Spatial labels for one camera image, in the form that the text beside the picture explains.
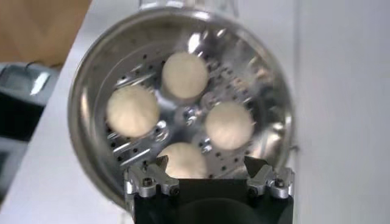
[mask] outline screw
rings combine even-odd
[[[276,178],[274,184],[275,184],[275,187],[284,187],[285,186],[285,182],[280,178]]]
[[[257,197],[257,189],[254,187],[249,187],[248,188],[248,197],[250,197],[250,198]]]
[[[150,177],[144,178],[142,180],[142,185],[144,187],[150,187],[153,184],[153,180]]]
[[[171,189],[169,190],[169,194],[171,196],[178,196],[179,193],[180,189],[178,187],[171,187]]]

